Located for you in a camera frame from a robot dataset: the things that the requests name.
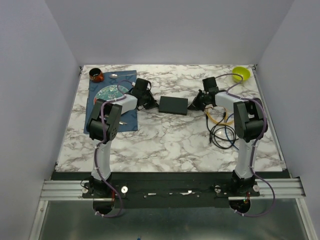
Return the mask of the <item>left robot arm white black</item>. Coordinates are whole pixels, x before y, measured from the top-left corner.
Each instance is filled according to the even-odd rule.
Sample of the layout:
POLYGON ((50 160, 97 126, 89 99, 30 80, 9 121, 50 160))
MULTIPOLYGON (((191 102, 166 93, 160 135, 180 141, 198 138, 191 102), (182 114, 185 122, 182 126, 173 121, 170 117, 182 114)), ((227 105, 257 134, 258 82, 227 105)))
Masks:
POLYGON ((130 90, 123 91, 123 86, 118 83, 115 89, 119 92, 119 97, 113 96, 107 100, 98 98, 86 125, 89 137, 97 142, 91 176, 97 180, 93 191, 101 198, 107 197, 111 191, 110 151, 112 141, 118 133, 121 116, 138 107, 152 109, 159 106, 151 93, 150 81, 137 78, 131 86, 130 90))

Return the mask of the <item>black network switch box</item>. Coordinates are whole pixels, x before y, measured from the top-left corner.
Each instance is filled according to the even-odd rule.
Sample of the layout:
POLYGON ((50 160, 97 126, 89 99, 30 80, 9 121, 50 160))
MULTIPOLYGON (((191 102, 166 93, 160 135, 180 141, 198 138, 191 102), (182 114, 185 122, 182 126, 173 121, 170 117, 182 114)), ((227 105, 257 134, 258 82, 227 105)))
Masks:
POLYGON ((161 96, 158 112, 186 116, 188 112, 188 99, 181 97, 161 96))

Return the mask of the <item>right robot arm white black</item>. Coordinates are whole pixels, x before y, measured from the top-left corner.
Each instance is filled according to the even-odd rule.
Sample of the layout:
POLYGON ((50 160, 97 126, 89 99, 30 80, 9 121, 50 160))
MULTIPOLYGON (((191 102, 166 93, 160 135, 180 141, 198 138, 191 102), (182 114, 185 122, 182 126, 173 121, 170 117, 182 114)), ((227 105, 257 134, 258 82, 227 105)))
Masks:
POLYGON ((237 164, 232 172, 230 191, 241 196, 255 184, 254 163, 256 147, 268 128, 266 114, 257 98, 234 95, 220 90, 215 77, 202 80, 204 90, 199 90, 188 109, 204 111, 208 105, 223 107, 233 113, 235 134, 239 138, 237 164))

